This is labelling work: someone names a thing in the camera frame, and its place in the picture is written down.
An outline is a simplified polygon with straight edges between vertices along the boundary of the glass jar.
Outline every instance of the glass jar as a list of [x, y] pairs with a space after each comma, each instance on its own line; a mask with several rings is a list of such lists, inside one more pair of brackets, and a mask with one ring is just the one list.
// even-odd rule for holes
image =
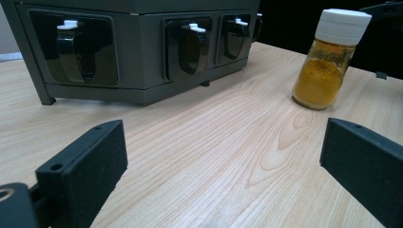
[[293, 98], [312, 109], [326, 109], [337, 98], [344, 74], [372, 16], [345, 9], [325, 9], [316, 39], [293, 88]]

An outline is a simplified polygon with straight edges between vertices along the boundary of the white cap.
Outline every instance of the white cap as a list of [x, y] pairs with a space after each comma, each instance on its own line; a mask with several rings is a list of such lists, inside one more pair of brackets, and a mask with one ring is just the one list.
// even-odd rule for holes
[[372, 15], [353, 10], [325, 9], [320, 15], [315, 37], [344, 46], [356, 46], [370, 23]]

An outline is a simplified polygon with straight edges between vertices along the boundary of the white handle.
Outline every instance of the white handle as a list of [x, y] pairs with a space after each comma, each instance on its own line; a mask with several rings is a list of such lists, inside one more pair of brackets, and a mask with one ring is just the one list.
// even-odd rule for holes
[[189, 27], [190, 27], [191, 30], [194, 30], [196, 32], [201, 32], [201, 33], [205, 32], [205, 29], [204, 28], [199, 28], [198, 24], [196, 24], [196, 23], [189, 24]]
[[241, 25], [241, 26], [243, 26], [243, 27], [247, 27], [247, 26], [249, 25], [249, 24], [246, 23], [246, 22], [242, 22], [242, 21], [240, 20], [240, 18], [236, 18], [236, 19], [235, 19], [235, 24]]
[[65, 24], [62, 26], [57, 26], [60, 30], [70, 30], [78, 28], [78, 21], [75, 20], [65, 20]]

